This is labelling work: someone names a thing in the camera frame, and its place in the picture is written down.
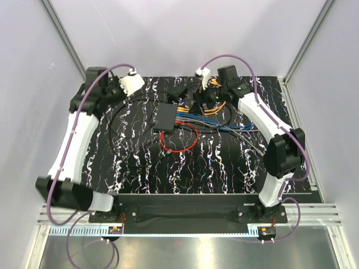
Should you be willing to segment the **black network switch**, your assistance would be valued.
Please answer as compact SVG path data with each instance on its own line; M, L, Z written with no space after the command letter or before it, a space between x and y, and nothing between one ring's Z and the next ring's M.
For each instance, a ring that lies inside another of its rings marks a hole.
M177 105L160 103L157 110L154 131L170 134L174 132L177 115Z

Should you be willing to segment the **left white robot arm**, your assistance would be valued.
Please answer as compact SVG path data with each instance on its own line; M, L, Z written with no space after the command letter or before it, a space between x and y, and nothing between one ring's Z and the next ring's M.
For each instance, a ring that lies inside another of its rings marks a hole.
M75 211L100 211L110 222L121 216L111 194L81 184L82 167L91 138L110 103L117 103L143 86L130 64L89 67L85 82L70 101L68 125L58 155L47 176L38 177L35 188L47 211L60 207Z

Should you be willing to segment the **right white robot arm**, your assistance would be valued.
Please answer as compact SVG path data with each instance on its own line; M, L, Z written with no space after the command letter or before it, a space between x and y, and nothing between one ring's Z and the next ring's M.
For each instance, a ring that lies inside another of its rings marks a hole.
M278 212L283 191L303 164L305 133L293 129L277 117L254 92L253 84L243 84L234 65L218 69L217 82L210 84L210 69L198 68L195 76L201 80L198 100L207 106L216 102L232 104L246 115L267 142L264 154L266 178L258 201L250 212L261 222L267 222Z

